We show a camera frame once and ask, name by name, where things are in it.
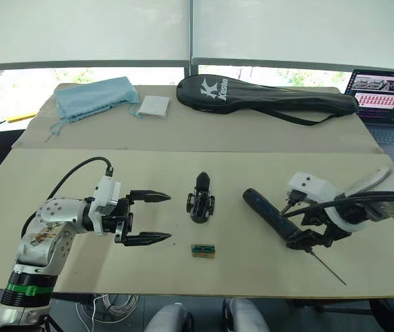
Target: light blue cloth bag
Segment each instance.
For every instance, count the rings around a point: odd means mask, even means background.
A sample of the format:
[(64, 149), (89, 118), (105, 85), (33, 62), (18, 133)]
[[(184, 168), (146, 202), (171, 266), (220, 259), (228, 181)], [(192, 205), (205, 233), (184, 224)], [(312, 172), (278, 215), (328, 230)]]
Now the light blue cloth bag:
[(55, 95), (61, 120), (50, 127), (50, 132), (56, 136), (69, 122), (107, 111), (119, 104), (131, 103), (132, 107), (139, 103), (139, 95), (126, 77), (57, 90)]

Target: drawstring bag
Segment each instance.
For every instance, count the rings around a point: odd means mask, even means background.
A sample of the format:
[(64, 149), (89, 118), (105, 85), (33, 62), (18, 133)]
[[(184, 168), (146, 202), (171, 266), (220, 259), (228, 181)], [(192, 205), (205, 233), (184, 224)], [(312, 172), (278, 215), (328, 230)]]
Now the drawstring bag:
[(51, 133), (59, 135), (69, 122), (74, 122), (107, 111), (119, 104), (138, 104), (139, 95), (126, 77), (57, 90), (57, 111), (60, 121), (50, 127)]
[[(228, 114), (253, 109), (303, 126), (352, 114), (358, 108), (358, 101), (351, 95), (274, 88), (207, 74), (183, 79), (176, 96), (179, 102), (198, 111)], [(281, 111), (320, 111), (329, 115), (321, 121), (311, 121)]]

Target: black cable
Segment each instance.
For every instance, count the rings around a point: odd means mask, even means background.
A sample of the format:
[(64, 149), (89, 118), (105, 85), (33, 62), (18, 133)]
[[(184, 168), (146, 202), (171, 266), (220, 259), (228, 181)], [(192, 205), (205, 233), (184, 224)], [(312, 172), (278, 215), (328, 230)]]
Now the black cable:
[[(113, 166), (111, 165), (111, 163), (109, 162), (108, 159), (106, 159), (105, 157), (92, 157), (89, 159), (86, 159), (85, 161), (82, 161), (80, 164), (74, 166), (74, 168), (72, 168), (72, 170), (70, 170), (68, 173), (66, 173), (66, 175), (62, 178), (62, 180), (59, 181), (59, 183), (54, 187), (54, 189), (52, 190), (52, 192), (49, 194), (49, 196), (47, 197), (46, 200), (51, 199), (52, 197), (54, 197), (54, 195), (56, 194), (56, 192), (60, 189), (60, 187), (64, 184), (64, 182), (75, 172), (77, 171), (80, 167), (85, 166), (88, 163), (91, 163), (92, 161), (96, 161), (96, 160), (102, 160), (106, 163), (106, 171), (105, 171), (105, 175), (106, 176), (112, 176), (113, 175)], [(21, 238), (24, 237), (25, 233), (26, 233), (26, 229), (28, 228), (28, 225), (30, 224), (30, 222), (32, 221), (32, 219), (36, 216), (36, 212), (34, 212), (33, 214), (31, 214), (28, 219), (26, 219), (24, 226), (22, 228), (22, 233), (21, 233)]]
[(337, 199), (335, 201), (329, 201), (325, 203), (318, 203), (302, 209), (298, 209), (292, 212), (283, 214), (282, 217), (289, 218), (291, 216), (297, 216), (310, 211), (315, 211), (319, 209), (332, 208), (334, 206), (339, 206), (343, 204), (350, 203), (372, 203), (372, 202), (394, 202), (394, 192), (362, 192), (359, 194), (352, 195), (345, 199)]

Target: beige table surface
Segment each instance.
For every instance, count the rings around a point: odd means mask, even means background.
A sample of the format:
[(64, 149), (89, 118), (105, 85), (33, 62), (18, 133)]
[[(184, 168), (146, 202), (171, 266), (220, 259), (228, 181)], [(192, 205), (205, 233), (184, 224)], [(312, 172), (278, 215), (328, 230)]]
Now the beige table surface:
[[(59, 89), (76, 84), (60, 84)], [(179, 103), (175, 86), (136, 86), (140, 100), (146, 95), (170, 98), (166, 119), (139, 119), (121, 105), (65, 126), (58, 137), (49, 128), (59, 121), (55, 96), (43, 105), (17, 148), (121, 149), (145, 151), (230, 152), (352, 152), (381, 154), (356, 114), (305, 127), (253, 110), (216, 115), (195, 111)], [(297, 88), (338, 93), (337, 88)], [(324, 113), (294, 112), (294, 116), (320, 120)]]
[[(289, 178), (299, 171), (345, 188), (388, 165), (385, 155), (242, 154), (147, 151), (13, 149), (0, 167), (0, 288), (9, 278), (21, 227), (60, 178), (92, 156), (113, 163), (129, 190), (159, 190), (170, 201), (133, 206), (134, 229), (172, 237), (147, 247), (126, 248), (113, 236), (77, 235), (56, 291), (267, 297), (394, 296), (394, 221), (365, 230), (317, 254), (346, 282), (338, 282), (318, 261), (287, 249), (275, 231), (246, 205), (253, 187), (278, 208), (285, 204)], [(211, 176), (215, 213), (196, 224), (186, 213), (187, 194), (201, 171)], [(85, 166), (58, 196), (90, 196), (104, 172), (101, 162)], [(191, 244), (216, 246), (215, 259), (194, 258)]]

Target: laptop screen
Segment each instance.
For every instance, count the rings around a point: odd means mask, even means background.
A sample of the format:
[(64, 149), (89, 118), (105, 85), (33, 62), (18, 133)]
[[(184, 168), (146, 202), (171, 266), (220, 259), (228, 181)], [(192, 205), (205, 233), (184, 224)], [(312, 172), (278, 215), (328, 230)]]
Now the laptop screen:
[(364, 123), (394, 127), (394, 72), (355, 70), (345, 94), (358, 100)]

